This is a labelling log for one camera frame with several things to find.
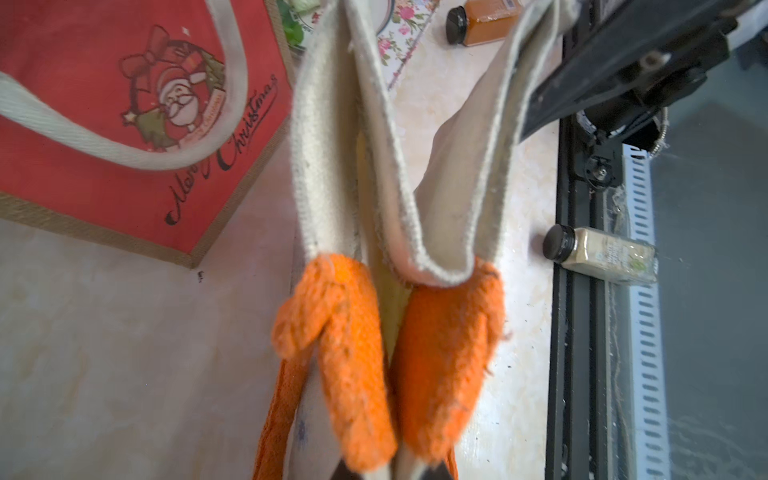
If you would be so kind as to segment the white plate with pattern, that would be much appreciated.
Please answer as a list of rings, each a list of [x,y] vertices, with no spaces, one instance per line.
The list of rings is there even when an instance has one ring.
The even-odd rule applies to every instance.
[[[394,0],[368,0],[369,11],[373,22],[381,28],[386,25],[394,11]]]

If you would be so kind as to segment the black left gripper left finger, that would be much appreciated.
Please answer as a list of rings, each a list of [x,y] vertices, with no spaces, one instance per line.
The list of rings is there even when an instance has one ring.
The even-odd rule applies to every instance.
[[[360,474],[351,471],[345,461],[341,459],[333,471],[330,480],[362,480]]]

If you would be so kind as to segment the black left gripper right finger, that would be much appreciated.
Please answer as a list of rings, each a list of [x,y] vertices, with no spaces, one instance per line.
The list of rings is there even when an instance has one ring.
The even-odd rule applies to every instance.
[[[453,480],[448,465],[441,462],[434,467],[427,467],[421,474],[420,480]]]

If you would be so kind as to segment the spice jar pale contents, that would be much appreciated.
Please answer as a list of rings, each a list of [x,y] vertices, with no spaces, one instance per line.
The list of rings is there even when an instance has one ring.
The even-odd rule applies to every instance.
[[[566,270],[610,283],[657,282],[653,245],[598,229],[555,224],[544,237],[543,254]]]

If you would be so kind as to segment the canvas tote bag orange handles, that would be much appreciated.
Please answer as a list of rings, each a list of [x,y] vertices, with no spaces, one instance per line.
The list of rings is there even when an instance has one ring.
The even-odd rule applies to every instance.
[[[534,1],[412,187],[362,1],[331,1],[294,92],[294,199],[305,266],[280,307],[281,364],[253,475],[283,477],[317,371],[346,468],[416,479],[445,466],[504,338],[510,168],[530,100],[577,1]]]

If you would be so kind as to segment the orange spice bottle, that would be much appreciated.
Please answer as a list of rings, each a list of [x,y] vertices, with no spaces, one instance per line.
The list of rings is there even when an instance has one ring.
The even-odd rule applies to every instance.
[[[515,0],[469,0],[448,11],[449,45],[476,46],[504,39],[524,11]]]

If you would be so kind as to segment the floral placemat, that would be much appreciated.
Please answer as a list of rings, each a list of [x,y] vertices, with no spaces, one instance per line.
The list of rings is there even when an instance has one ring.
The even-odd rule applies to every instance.
[[[440,2],[436,0],[390,1],[387,21],[377,35],[377,45],[387,88],[397,83],[413,56]]]

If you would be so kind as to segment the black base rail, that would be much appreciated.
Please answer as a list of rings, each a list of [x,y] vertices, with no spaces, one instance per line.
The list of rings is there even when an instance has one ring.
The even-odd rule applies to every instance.
[[[600,1],[584,2],[562,40],[562,84],[575,90],[559,122],[555,220],[570,226],[605,224],[606,190],[588,173],[588,142],[576,113],[591,104],[601,75],[594,33]],[[610,334],[603,281],[553,268],[547,411],[547,479],[612,479],[621,455],[615,449],[611,397]]]

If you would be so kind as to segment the red Christmas jute bag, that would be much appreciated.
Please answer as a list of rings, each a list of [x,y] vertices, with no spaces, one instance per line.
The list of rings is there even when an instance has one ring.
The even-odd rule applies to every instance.
[[[193,268],[293,83],[273,1],[5,1],[1,216]]]

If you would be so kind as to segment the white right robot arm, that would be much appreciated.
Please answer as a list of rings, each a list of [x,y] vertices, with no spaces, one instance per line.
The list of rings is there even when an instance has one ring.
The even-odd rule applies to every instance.
[[[566,35],[573,44],[536,89],[522,130],[528,138],[571,119],[569,171],[598,190],[622,183],[623,145],[659,150],[667,108],[767,28],[764,1],[623,1],[609,14],[603,5],[586,2]]]

